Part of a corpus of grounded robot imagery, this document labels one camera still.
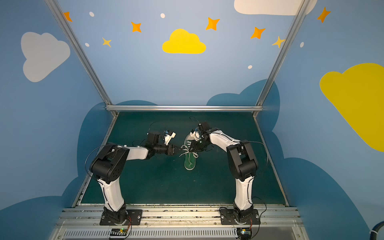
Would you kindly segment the green canvas sneaker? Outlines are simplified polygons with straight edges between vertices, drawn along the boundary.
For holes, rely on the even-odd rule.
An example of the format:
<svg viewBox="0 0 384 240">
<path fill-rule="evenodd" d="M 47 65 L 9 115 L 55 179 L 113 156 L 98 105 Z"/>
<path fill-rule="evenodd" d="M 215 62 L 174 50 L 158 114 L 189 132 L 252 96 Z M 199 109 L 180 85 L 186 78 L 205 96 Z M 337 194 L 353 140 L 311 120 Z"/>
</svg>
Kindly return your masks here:
<svg viewBox="0 0 384 240">
<path fill-rule="evenodd" d="M 192 154 L 185 155 L 185 163 L 184 163 L 185 168 L 188 171 L 191 171 L 195 168 L 196 166 L 196 159 Z"/>
</svg>

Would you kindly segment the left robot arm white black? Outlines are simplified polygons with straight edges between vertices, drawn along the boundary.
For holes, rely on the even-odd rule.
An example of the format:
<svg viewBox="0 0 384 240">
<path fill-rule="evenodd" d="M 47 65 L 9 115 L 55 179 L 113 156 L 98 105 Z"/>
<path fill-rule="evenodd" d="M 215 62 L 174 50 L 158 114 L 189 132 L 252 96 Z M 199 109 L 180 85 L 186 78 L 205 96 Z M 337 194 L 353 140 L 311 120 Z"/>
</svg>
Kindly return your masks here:
<svg viewBox="0 0 384 240">
<path fill-rule="evenodd" d="M 176 133 L 165 131 L 163 143 L 159 143 L 161 134 L 159 132 L 147 133 L 144 146 L 128 147 L 126 145 L 106 144 L 104 145 L 90 165 L 90 172 L 96 178 L 102 188 L 105 210 L 108 216 L 121 218 L 126 214 L 126 204 L 122 197 L 120 188 L 120 176 L 127 161 L 149 160 L 156 154 L 173 156 L 178 147 L 170 141 Z"/>
</svg>

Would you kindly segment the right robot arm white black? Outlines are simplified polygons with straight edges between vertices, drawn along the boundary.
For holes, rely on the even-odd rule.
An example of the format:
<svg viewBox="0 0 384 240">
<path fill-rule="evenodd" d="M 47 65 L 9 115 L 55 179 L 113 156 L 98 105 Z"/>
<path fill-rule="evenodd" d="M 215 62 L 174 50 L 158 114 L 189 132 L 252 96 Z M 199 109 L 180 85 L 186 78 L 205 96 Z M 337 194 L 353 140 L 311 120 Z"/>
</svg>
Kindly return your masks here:
<svg viewBox="0 0 384 240">
<path fill-rule="evenodd" d="M 213 145 L 227 153 L 229 169 L 236 183 L 235 215 L 245 218 L 253 213 L 252 187 L 259 163 L 251 143 L 232 138 L 218 128 L 211 128 L 207 122 L 199 123 L 187 139 L 190 141 L 190 152 L 202 152 Z"/>
</svg>

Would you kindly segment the left controller board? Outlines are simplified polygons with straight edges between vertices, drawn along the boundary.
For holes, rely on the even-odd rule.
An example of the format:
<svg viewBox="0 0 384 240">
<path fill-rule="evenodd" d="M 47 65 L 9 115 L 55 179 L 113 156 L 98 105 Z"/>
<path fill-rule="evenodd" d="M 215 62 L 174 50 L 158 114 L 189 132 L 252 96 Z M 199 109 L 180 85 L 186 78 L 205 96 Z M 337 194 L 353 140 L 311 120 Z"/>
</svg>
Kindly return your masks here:
<svg viewBox="0 0 384 240">
<path fill-rule="evenodd" d="M 124 240 L 128 237 L 127 228 L 111 229 L 109 240 Z"/>
</svg>

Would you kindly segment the controller board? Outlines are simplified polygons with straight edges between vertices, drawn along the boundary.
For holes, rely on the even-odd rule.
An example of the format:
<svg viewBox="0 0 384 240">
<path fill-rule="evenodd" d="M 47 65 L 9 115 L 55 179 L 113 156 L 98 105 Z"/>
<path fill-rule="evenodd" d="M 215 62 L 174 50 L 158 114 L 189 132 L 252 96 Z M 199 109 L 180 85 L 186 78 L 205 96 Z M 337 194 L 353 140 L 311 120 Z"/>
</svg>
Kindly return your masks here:
<svg viewBox="0 0 384 240">
<path fill-rule="evenodd" d="M 245 228 L 236 229 L 237 240 L 250 240 L 252 238 L 252 230 Z"/>
<path fill-rule="evenodd" d="M 111 229 L 109 240 L 124 240 L 128 237 L 127 228 Z"/>
</svg>

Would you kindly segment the right controller board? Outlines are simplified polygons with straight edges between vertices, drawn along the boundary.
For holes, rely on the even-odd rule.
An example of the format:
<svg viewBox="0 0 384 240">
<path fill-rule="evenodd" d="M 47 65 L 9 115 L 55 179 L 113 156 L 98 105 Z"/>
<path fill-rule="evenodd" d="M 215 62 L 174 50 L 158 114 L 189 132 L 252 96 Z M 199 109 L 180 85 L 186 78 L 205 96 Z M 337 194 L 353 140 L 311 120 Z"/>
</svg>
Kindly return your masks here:
<svg viewBox="0 0 384 240">
<path fill-rule="evenodd" d="M 252 230 L 245 228 L 236 229 L 237 240 L 250 240 L 252 238 Z"/>
</svg>

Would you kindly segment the right aluminium frame post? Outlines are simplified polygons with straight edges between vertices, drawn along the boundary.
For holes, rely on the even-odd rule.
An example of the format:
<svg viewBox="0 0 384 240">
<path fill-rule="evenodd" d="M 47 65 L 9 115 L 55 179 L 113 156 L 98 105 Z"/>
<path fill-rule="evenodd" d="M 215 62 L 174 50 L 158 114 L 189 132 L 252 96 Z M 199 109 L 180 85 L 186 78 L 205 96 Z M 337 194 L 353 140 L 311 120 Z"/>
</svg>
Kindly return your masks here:
<svg viewBox="0 0 384 240">
<path fill-rule="evenodd" d="M 264 102 L 273 86 L 273 83 L 276 80 L 276 77 L 278 76 L 278 73 L 284 63 L 284 60 L 300 30 L 300 27 L 306 17 L 306 15 L 311 11 L 311 7 L 313 5 L 316 5 L 317 1 L 309 1 L 305 0 L 302 1 L 299 5 L 298 11 L 293 19 L 293 22 L 287 32 L 286 39 L 283 42 L 283 46 L 280 48 L 278 56 L 274 62 L 274 65 L 272 67 L 272 70 L 262 88 L 262 91 L 258 97 L 257 103 L 256 103 L 256 109 L 252 112 L 253 118 L 256 120 L 257 115 L 259 112 L 263 110 Z"/>
</svg>

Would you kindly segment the aluminium frame post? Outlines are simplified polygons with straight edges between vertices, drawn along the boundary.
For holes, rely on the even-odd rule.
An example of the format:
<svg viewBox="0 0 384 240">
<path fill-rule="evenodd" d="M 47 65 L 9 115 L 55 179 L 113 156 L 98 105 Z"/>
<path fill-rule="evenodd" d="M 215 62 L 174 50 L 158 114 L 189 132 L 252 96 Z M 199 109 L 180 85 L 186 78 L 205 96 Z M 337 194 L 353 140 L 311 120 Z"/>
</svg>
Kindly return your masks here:
<svg viewBox="0 0 384 240">
<path fill-rule="evenodd" d="M 262 91 L 258 97 L 257 103 L 256 103 L 256 109 L 252 112 L 253 118 L 256 120 L 257 115 L 259 112 L 263 110 L 264 102 L 273 86 L 273 83 L 276 80 L 276 77 L 278 76 L 278 73 L 284 63 L 284 60 L 300 30 L 300 27 L 306 17 L 306 15 L 311 11 L 311 7 L 313 5 L 316 5 L 317 1 L 309 1 L 305 0 L 302 1 L 299 5 L 298 11 L 293 19 L 293 22 L 287 32 L 286 39 L 283 42 L 283 46 L 280 48 L 278 56 L 274 62 L 274 65 L 272 67 L 272 70 L 262 88 Z"/>
<path fill-rule="evenodd" d="M 98 75 L 97 75 L 96 71 L 94 70 L 90 60 L 88 59 L 85 51 L 83 50 L 83 47 L 81 46 L 76 34 L 74 33 L 73 29 L 71 28 L 69 21 L 66 19 L 60 4 L 58 3 L 58 1 L 52 1 L 52 0 L 45 0 L 45 2 L 47 4 L 47 6 L 49 7 L 51 13 L 55 17 L 56 21 L 58 22 L 63 33 L 65 34 L 68 41 L 70 42 L 73 50 L 75 51 L 76 55 L 78 56 L 81 64 L 83 65 L 84 69 L 86 70 L 92 83 L 94 84 L 99 95 L 101 96 L 102 100 L 106 104 L 106 107 L 113 105 L 112 100 L 110 99 L 109 95 L 107 94 L 100 78 L 98 77 Z"/>
</svg>

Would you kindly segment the back aluminium frame bar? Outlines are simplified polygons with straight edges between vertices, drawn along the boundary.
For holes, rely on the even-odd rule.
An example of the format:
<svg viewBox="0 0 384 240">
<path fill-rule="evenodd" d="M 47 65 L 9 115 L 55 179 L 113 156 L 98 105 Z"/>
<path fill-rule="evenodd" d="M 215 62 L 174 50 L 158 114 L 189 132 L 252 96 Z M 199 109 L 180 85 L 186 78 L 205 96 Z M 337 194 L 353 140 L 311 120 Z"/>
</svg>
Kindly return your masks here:
<svg viewBox="0 0 384 240">
<path fill-rule="evenodd" d="M 261 112 L 263 107 L 107 105 L 106 110 L 117 112 Z"/>
</svg>

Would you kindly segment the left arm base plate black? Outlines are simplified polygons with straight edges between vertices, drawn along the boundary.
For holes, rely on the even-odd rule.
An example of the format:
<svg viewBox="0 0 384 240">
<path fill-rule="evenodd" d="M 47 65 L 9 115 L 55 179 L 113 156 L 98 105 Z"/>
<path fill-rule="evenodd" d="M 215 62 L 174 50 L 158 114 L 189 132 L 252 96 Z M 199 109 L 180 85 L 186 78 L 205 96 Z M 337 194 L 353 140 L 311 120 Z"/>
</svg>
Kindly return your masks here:
<svg viewBox="0 0 384 240">
<path fill-rule="evenodd" d="M 141 223 L 143 210 L 121 209 L 117 212 L 104 208 L 100 226 L 138 226 Z"/>
</svg>

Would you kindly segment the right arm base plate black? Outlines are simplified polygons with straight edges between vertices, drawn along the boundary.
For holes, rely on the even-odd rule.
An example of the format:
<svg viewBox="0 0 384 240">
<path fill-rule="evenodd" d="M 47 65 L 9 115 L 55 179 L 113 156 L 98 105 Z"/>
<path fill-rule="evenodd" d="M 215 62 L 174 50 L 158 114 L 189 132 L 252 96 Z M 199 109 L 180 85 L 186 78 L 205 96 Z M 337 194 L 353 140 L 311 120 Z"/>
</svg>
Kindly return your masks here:
<svg viewBox="0 0 384 240">
<path fill-rule="evenodd" d="M 248 210 L 219 208 L 222 225 L 258 225 L 261 223 L 259 212 L 253 208 Z"/>
</svg>

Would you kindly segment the left aluminium frame post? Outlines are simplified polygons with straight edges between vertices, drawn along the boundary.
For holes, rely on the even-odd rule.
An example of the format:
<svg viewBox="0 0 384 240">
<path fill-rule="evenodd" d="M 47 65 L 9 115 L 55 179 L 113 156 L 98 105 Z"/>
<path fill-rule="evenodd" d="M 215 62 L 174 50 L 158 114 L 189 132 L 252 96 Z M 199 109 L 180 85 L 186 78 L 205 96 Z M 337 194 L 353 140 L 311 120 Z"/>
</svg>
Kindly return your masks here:
<svg viewBox="0 0 384 240">
<path fill-rule="evenodd" d="M 94 84 L 99 95 L 101 96 L 102 100 L 106 104 L 106 107 L 113 105 L 112 100 L 110 99 L 109 95 L 107 94 L 100 78 L 98 77 L 98 75 L 97 75 L 96 71 L 94 70 L 90 60 L 88 59 L 85 51 L 83 50 L 83 47 L 81 46 L 76 34 L 74 33 L 73 29 L 71 28 L 69 21 L 66 19 L 60 4 L 58 3 L 58 1 L 52 1 L 52 0 L 45 0 L 45 2 L 47 4 L 47 6 L 49 7 L 51 13 L 55 17 L 56 21 L 58 22 L 63 33 L 65 34 L 68 41 L 70 42 L 73 50 L 75 51 L 76 55 L 78 56 L 81 64 L 83 65 L 84 69 L 86 70 L 92 83 Z"/>
</svg>

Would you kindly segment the front aluminium rail bed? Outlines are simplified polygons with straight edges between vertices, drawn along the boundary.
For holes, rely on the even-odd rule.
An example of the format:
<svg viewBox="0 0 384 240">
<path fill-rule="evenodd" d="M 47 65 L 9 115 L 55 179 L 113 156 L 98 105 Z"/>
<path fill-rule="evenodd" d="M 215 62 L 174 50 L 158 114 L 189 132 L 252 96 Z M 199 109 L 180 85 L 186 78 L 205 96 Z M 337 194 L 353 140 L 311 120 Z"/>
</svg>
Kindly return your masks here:
<svg viewBox="0 0 384 240">
<path fill-rule="evenodd" d="M 127 228 L 125 240 L 236 240 L 236 229 L 252 230 L 251 240 L 307 240 L 299 211 L 283 205 L 255 205 L 258 225 L 222 225 L 219 208 L 229 205 L 129 205 L 143 210 L 138 226 L 100 226 L 101 205 L 63 209 L 51 240 L 109 240 L 111 229 Z"/>
</svg>

